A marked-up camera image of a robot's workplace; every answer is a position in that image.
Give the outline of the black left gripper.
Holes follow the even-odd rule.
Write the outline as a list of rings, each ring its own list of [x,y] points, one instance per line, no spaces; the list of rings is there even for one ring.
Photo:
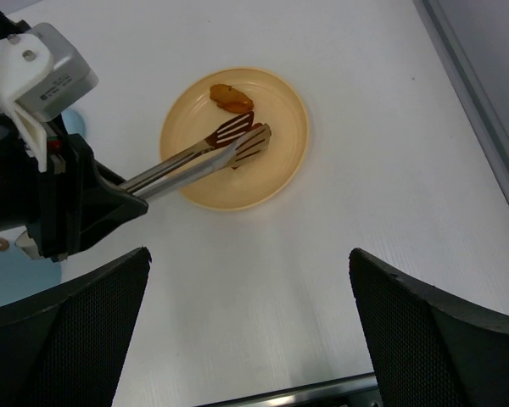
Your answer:
[[[62,118],[44,127],[52,135],[41,172],[14,122],[0,113],[0,231],[25,227],[39,255],[58,261],[145,215],[148,203],[121,190],[123,178],[94,158],[82,136],[67,133]]]

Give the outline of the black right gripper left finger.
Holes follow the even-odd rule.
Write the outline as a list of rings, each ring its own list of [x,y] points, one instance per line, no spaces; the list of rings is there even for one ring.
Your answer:
[[[110,406],[148,284],[140,247],[0,307],[0,406]]]

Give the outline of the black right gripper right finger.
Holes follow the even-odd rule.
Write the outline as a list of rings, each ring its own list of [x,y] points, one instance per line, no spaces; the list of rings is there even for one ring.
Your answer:
[[[509,406],[509,315],[360,248],[349,269],[384,405]]]

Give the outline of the light blue round lid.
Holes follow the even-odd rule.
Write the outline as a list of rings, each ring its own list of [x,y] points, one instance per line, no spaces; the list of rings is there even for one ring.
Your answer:
[[[83,117],[73,109],[66,109],[61,114],[64,128],[69,134],[78,134],[85,138],[87,136],[87,126]]]

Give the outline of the light blue cylindrical container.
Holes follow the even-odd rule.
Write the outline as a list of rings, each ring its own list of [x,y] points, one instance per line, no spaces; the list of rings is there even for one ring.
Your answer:
[[[60,263],[27,257],[14,244],[18,232],[0,233],[0,307],[61,283]]]

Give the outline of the metal serving tongs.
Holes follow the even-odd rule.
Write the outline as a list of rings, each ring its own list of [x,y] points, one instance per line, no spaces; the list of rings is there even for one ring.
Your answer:
[[[227,163],[242,137],[255,124],[254,119],[252,111],[232,117],[205,139],[123,182],[120,188],[148,200],[179,190],[219,170],[231,169],[227,168]]]

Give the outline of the orange yellow fried piece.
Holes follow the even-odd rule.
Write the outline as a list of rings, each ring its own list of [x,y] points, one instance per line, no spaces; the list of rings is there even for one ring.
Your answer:
[[[210,87],[210,99],[229,113],[244,114],[254,108],[254,102],[233,86],[215,84]]]

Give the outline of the orange madeleine cake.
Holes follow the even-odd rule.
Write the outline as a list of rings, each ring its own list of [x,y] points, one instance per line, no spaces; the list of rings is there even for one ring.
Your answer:
[[[271,135],[268,124],[255,123],[235,148],[234,156],[227,163],[227,168],[236,170],[259,157],[268,148]]]

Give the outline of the beige round plate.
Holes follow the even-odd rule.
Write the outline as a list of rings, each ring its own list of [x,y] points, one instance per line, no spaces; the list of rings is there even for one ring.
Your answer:
[[[160,133],[162,159],[203,140],[232,118],[210,100],[215,84],[232,86],[251,98],[254,120],[270,126],[271,140],[249,163],[206,176],[180,193],[205,209],[251,208],[280,192],[299,170],[309,145],[308,114],[298,93],[281,77],[256,68],[221,70],[196,81],[171,106]]]

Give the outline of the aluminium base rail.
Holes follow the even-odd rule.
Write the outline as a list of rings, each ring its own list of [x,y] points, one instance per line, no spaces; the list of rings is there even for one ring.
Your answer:
[[[207,404],[222,406],[384,406],[375,374],[367,373]]]

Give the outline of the right aluminium frame post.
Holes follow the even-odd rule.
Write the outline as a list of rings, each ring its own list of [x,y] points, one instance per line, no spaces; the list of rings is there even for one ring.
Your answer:
[[[509,204],[509,1],[417,1]]]

